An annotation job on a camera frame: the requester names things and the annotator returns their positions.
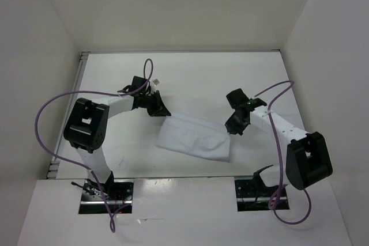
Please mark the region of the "white skirt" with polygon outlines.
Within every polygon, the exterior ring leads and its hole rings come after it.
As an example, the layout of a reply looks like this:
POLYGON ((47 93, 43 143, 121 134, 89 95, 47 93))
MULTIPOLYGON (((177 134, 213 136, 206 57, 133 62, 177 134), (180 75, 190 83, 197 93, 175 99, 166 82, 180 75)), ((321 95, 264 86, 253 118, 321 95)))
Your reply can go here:
POLYGON ((159 131, 156 146, 204 160, 229 162, 231 137, 225 126, 173 113, 159 131))

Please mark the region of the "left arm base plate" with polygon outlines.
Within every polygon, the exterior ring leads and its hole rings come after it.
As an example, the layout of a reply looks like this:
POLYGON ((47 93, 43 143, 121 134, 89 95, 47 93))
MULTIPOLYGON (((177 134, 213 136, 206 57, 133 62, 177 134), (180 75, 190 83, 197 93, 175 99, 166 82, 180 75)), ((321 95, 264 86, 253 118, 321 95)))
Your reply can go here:
MULTIPOLYGON (((74 183, 82 189, 79 214, 107 214, 101 192, 92 187, 88 180, 83 185, 74 183)), ((107 204, 112 213, 131 214, 133 208, 133 179, 115 180, 112 192, 105 193, 107 204)))

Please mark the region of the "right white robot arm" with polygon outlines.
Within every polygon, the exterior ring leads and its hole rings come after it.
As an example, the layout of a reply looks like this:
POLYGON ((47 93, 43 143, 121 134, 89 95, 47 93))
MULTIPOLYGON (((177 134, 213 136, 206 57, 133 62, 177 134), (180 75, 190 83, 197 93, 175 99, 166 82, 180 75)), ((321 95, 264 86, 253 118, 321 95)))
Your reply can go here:
POLYGON ((234 109, 225 123, 229 134, 242 135, 246 127, 253 126, 278 139, 278 165, 254 172, 253 190, 257 195, 265 196, 279 184, 303 190, 332 175, 322 134, 294 126, 269 109, 263 100, 247 97, 241 88, 231 91, 226 98, 234 109))

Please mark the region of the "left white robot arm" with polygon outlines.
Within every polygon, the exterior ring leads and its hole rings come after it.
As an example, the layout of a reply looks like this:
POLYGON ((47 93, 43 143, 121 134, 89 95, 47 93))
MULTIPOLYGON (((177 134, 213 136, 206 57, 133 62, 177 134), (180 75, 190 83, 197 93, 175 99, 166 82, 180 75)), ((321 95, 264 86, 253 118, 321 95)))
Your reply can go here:
POLYGON ((143 108, 150 117, 171 116, 160 92, 154 90, 145 78, 135 76, 123 88, 128 96, 103 97, 100 100, 79 98, 68 118, 63 137, 75 148, 87 166, 89 184, 101 199, 114 195, 114 174, 108 167, 102 145, 106 137, 108 119, 123 112, 143 108))

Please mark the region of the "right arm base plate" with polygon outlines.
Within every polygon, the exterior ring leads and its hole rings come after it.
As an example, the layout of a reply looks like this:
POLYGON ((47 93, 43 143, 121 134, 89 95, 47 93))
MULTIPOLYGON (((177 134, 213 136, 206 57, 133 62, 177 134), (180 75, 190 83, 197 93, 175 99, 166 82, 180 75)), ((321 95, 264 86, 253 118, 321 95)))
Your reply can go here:
POLYGON ((256 185, 252 177, 235 178, 234 184, 238 212, 269 210, 269 200, 278 189, 256 185))

